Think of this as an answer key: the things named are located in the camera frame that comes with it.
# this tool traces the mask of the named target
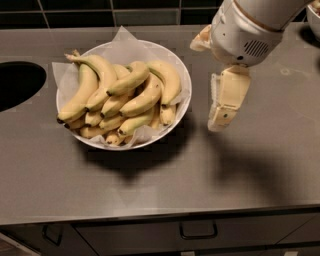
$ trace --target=paper liner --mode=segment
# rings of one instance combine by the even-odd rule
[[[81,141],[103,149],[110,150],[128,150],[131,148],[150,144],[161,137],[165,136],[172,130],[182,119],[185,114],[191,98],[191,79],[183,62],[171,51],[161,45],[137,40],[124,27],[120,27],[116,36],[110,43],[95,47],[82,55],[98,54],[106,58],[112,64],[127,65],[133,61],[151,61],[161,59],[171,63],[178,71],[181,78],[182,91],[173,100],[172,104],[178,104],[176,111],[176,120],[170,126],[161,126],[154,130],[149,126],[138,128],[130,143],[124,146],[110,146],[102,136],[96,136],[90,140],[81,138],[73,133]],[[72,63],[52,63],[53,75],[58,87],[57,91],[57,109],[62,108],[68,100],[76,93],[78,83],[78,67]]]

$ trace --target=drawer handle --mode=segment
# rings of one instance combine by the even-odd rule
[[[57,236],[56,239],[53,239],[51,238],[49,235],[48,235],[48,227],[49,225],[44,225],[43,228],[42,228],[42,237],[44,240],[50,242],[51,244],[59,247],[60,244],[61,244],[61,240],[62,240],[62,227],[60,228],[59,230],[59,235]]]
[[[218,235],[218,228],[217,228],[217,225],[214,222],[212,222],[212,227],[213,227],[212,234],[192,236],[192,235],[186,235],[184,233],[183,224],[180,222],[179,231],[180,231],[180,236],[184,240],[212,239],[212,238],[215,238]]]

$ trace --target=countertop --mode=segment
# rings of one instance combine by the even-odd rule
[[[203,27],[127,28],[175,52],[193,88],[168,136],[127,152],[91,148],[56,122],[52,73],[65,52],[109,42],[118,28],[0,31],[0,62],[31,61],[48,75],[35,96],[0,112],[0,225],[319,206],[320,44],[308,24],[291,23],[251,68],[245,102],[221,133],[207,130],[221,64],[189,49]]]

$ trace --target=bunch of bananas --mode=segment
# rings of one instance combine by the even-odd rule
[[[181,91],[177,70],[168,62],[133,61],[111,64],[100,55],[66,58],[79,65],[79,89],[61,108],[57,121],[84,138],[102,135],[108,144],[128,143],[134,131],[158,129],[174,122]]]

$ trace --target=backsplash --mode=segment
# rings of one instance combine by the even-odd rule
[[[0,29],[209,24],[222,0],[1,0]],[[295,21],[304,21],[303,11]]]

